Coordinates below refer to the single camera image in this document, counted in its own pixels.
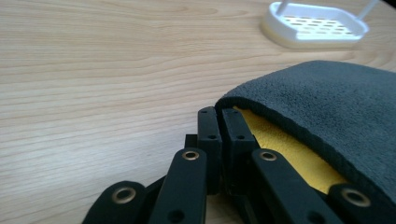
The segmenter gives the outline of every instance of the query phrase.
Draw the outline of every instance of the yellow sponge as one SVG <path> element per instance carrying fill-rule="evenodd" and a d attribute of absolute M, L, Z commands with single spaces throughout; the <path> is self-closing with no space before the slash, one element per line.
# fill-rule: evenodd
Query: yellow sponge
<path fill-rule="evenodd" d="M 260 146 L 281 153 L 311 187 L 327 193 L 331 185 L 347 182 L 309 147 L 250 110 L 239 110 Z"/>

